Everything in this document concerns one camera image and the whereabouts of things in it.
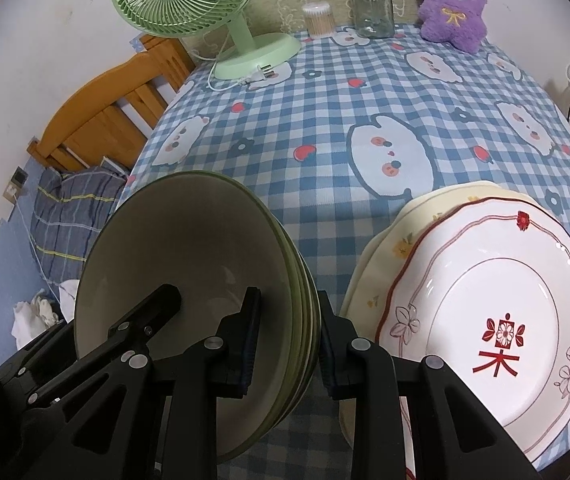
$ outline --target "white cloth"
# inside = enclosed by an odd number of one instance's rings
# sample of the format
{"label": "white cloth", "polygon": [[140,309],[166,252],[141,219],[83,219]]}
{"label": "white cloth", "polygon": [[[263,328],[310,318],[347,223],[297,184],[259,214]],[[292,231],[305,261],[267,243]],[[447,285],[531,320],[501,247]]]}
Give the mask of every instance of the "white cloth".
{"label": "white cloth", "polygon": [[40,290],[30,303],[20,301],[14,306],[12,336],[16,339],[17,350],[54,326],[59,320],[59,316],[52,311],[50,302],[41,297],[43,292],[44,290]]}
{"label": "white cloth", "polygon": [[68,323],[74,319],[78,280],[67,280],[59,285],[60,311]]}

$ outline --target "purple plush toy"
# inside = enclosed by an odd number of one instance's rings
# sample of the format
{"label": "purple plush toy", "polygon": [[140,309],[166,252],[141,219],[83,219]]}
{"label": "purple plush toy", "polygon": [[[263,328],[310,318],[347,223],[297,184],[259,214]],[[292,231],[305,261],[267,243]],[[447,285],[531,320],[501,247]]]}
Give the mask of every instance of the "purple plush toy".
{"label": "purple plush toy", "polygon": [[427,41],[449,41],[457,49],[476,54],[487,35],[481,14],[487,0],[425,0],[418,9],[421,36]]}

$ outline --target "red flower emblem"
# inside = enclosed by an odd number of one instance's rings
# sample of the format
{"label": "red flower emblem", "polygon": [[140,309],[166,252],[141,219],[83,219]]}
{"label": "red flower emblem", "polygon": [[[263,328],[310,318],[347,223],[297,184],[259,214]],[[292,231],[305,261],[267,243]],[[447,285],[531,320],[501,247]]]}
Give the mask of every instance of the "red flower emblem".
{"label": "red flower emblem", "polygon": [[521,231],[526,231],[529,227],[529,215],[524,211],[519,211],[518,218],[516,218],[516,225]]}

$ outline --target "stack of bowls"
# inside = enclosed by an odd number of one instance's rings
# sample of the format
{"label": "stack of bowls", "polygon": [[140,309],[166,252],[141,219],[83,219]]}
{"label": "stack of bowls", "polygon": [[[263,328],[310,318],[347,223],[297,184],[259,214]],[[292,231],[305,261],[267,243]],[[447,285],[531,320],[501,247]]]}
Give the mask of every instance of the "stack of bowls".
{"label": "stack of bowls", "polygon": [[97,238],[76,297],[79,358],[158,286],[177,286],[181,310],[148,342],[153,360],[213,335],[261,290],[254,375],[243,399],[219,399],[217,455],[238,456],[297,405],[318,355],[316,287],[283,227],[250,190],[222,174],[185,171],[141,189]]}

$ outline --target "cotton swab container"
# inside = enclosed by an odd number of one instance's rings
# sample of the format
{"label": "cotton swab container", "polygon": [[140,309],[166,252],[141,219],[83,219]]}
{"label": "cotton swab container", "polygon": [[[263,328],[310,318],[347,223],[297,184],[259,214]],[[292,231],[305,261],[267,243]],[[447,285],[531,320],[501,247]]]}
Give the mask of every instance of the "cotton swab container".
{"label": "cotton swab container", "polygon": [[332,6],[327,2],[311,2],[303,5],[303,15],[309,37],[313,40],[328,38],[336,31]]}

